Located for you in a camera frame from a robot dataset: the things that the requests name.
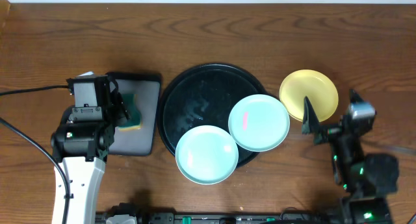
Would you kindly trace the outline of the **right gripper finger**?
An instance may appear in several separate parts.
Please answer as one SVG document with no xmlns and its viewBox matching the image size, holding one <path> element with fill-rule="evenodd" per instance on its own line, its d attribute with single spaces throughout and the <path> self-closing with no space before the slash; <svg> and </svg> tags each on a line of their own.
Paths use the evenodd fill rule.
<svg viewBox="0 0 416 224">
<path fill-rule="evenodd" d="M 361 96 L 354 89 L 349 89 L 349 99 L 351 104 L 363 102 Z"/>
<path fill-rule="evenodd" d="M 321 131 L 320 122 L 307 96 L 304 97 L 304 116 L 302 134 L 318 134 Z"/>
</svg>

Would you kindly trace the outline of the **green yellow sponge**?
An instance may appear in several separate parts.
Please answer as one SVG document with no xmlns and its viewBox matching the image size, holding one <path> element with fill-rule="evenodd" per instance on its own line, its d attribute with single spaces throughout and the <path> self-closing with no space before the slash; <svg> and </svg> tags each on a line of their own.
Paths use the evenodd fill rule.
<svg viewBox="0 0 416 224">
<path fill-rule="evenodd" d="M 137 95 L 135 93 L 122 94 L 124 107 L 129 114 L 129 119 L 118 128 L 120 131 L 134 131 L 141 128 L 142 115 L 137 108 Z"/>
</svg>

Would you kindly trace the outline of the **yellow plate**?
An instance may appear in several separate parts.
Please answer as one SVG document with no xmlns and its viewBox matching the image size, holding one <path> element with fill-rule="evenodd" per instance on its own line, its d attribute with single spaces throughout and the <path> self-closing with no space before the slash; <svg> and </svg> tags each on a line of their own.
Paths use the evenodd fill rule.
<svg viewBox="0 0 416 224">
<path fill-rule="evenodd" d="M 339 95 L 334 83 L 324 74 L 301 69 L 286 76 L 279 89 L 279 99 L 289 115 L 303 120 L 304 98 L 311 102 L 320 122 L 329 119 L 337 110 Z"/>
</svg>

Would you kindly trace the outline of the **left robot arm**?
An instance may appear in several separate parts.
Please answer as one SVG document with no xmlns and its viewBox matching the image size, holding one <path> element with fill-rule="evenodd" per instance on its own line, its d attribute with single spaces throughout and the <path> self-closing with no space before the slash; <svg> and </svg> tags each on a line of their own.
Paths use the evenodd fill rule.
<svg viewBox="0 0 416 224">
<path fill-rule="evenodd" d="M 75 104 L 51 136 L 57 161 L 52 222 L 94 223 L 109 148 L 130 116 L 113 77 L 80 75 L 67 83 Z"/>
</svg>

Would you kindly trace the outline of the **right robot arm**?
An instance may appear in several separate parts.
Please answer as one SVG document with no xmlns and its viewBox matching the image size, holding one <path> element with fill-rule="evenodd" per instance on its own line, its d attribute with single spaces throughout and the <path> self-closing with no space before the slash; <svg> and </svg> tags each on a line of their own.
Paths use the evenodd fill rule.
<svg viewBox="0 0 416 224">
<path fill-rule="evenodd" d="M 333 178 L 348 196 L 322 217 L 323 223 L 392 223 L 386 197 L 398 190 L 399 163 L 387 153 L 366 154 L 360 138 L 372 130 L 376 110 L 355 91 L 338 123 L 322 125 L 308 97 L 304 98 L 302 133 L 313 134 L 316 145 L 328 144 Z"/>
</svg>

